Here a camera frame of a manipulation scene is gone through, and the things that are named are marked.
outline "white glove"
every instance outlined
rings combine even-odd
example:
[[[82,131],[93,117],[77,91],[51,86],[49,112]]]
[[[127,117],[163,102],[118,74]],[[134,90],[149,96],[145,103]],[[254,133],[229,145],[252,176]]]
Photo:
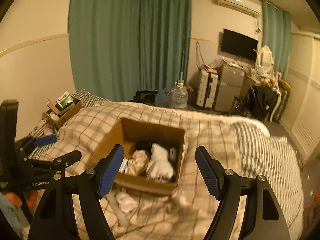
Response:
[[[132,159],[128,160],[128,166],[125,168],[124,173],[131,176],[138,176],[146,169],[149,158],[145,150],[135,151]]]
[[[151,152],[151,160],[146,170],[147,179],[170,180],[175,171],[168,161],[169,152],[156,143],[152,145]]]

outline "white suitcase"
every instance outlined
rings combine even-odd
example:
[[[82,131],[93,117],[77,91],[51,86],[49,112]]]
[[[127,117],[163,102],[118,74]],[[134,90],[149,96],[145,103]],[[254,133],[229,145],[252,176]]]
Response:
[[[201,70],[199,74],[199,86],[196,104],[205,108],[212,108],[218,84],[218,73],[208,73]]]

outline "plastic bottle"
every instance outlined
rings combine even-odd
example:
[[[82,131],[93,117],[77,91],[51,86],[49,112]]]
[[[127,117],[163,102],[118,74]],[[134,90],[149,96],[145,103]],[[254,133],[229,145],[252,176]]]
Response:
[[[156,94],[155,105],[159,107],[169,107],[170,102],[170,90],[161,89],[158,94]]]
[[[171,107],[175,109],[186,109],[188,105],[188,91],[183,86],[182,79],[183,72],[181,72],[180,80],[176,82],[176,86],[171,91]]]
[[[53,130],[50,128],[49,125],[45,125],[43,130],[44,136],[50,136],[54,134]]]

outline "curtain rod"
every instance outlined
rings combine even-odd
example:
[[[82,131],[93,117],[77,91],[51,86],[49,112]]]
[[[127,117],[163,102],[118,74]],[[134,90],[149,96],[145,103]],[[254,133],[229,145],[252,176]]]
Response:
[[[266,3],[267,4],[271,4],[270,2],[268,2],[267,0],[259,0],[260,2],[262,2],[262,1],[266,1]]]

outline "television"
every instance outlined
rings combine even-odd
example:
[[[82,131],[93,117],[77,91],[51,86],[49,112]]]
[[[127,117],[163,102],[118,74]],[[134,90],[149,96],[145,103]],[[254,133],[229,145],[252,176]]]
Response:
[[[231,30],[224,29],[221,51],[256,60],[258,41]]]

